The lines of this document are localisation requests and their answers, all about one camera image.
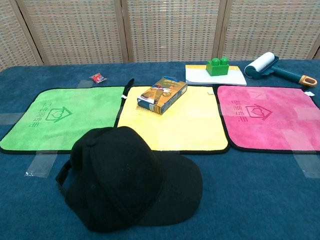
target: microfiber cloth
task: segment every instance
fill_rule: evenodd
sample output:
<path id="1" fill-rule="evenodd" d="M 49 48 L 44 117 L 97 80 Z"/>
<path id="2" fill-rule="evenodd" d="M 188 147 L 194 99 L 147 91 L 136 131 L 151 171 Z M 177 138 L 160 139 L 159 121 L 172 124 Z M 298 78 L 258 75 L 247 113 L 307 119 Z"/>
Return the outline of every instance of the microfiber cloth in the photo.
<path id="1" fill-rule="evenodd" d="M 69 152 L 90 129 L 114 126 L 124 89 L 59 88 L 41 92 L 0 141 L 2 152 Z"/>
<path id="2" fill-rule="evenodd" d="M 212 87 L 188 86 L 162 115 L 138 106 L 137 97 L 148 88 L 130 89 L 118 127 L 134 129 L 156 151 L 211 154 L 228 149 L 217 100 L 208 93 Z"/>
<path id="3" fill-rule="evenodd" d="M 220 86 L 217 96 L 234 147 L 279 153 L 320 151 L 320 109 L 301 89 Z"/>

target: lint roller handle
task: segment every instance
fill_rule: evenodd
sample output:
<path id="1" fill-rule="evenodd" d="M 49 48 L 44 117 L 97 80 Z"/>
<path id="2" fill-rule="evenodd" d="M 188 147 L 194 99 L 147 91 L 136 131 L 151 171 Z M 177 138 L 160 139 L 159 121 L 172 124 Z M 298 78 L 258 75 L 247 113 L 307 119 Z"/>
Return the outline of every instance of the lint roller handle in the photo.
<path id="1" fill-rule="evenodd" d="M 291 71 L 284 70 L 280 67 L 277 66 L 272 66 L 271 69 L 274 71 L 275 74 L 290 80 L 294 83 L 298 83 L 301 85 L 306 85 L 310 87 L 315 87 L 317 85 L 317 80 L 315 80 L 312 77 L 306 76 L 306 75 L 301 75 L 301 74 L 296 74 Z"/>

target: teal handle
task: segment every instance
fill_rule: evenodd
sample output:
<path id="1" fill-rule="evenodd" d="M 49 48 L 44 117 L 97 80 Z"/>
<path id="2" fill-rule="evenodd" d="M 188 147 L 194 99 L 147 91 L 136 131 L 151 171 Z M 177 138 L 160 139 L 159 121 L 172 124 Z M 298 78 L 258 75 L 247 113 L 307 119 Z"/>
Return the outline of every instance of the teal handle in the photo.
<path id="1" fill-rule="evenodd" d="M 302 74 L 296 74 L 296 73 L 293 73 L 291 71 L 284 70 L 283 68 L 280 68 L 280 67 L 277 67 L 277 66 L 272 66 L 271 69 L 278 76 L 283 77 L 283 78 L 285 78 L 287 80 L 290 80 L 292 82 L 295 82 L 295 83 L 299 83 L 299 81 L 300 81 L 300 79 L 302 77 Z"/>

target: yellow towel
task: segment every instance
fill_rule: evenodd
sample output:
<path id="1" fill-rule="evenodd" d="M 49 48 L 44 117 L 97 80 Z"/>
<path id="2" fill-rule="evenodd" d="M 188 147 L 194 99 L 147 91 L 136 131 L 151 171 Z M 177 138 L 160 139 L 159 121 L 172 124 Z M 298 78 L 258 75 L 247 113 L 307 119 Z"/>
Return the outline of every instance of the yellow towel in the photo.
<path id="1" fill-rule="evenodd" d="M 132 87 L 118 127 L 134 129 L 157 151 L 223 151 L 228 146 L 212 87 L 188 86 L 162 115 L 138 106 L 148 86 Z"/>

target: white tag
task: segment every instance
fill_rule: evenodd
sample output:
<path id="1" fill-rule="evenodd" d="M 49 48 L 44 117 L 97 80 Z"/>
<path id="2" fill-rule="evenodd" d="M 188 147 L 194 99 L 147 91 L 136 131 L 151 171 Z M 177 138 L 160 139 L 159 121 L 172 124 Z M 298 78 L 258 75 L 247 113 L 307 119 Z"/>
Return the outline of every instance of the white tag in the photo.
<path id="1" fill-rule="evenodd" d="M 209 91 L 208 91 L 208 94 L 209 94 L 209 95 L 215 95 L 214 90 L 209 90 Z"/>
<path id="2" fill-rule="evenodd" d="M 314 96 L 314 94 L 312 92 L 310 92 L 310 91 L 305 91 L 304 94 L 308 95 L 309 97 L 313 97 Z"/>

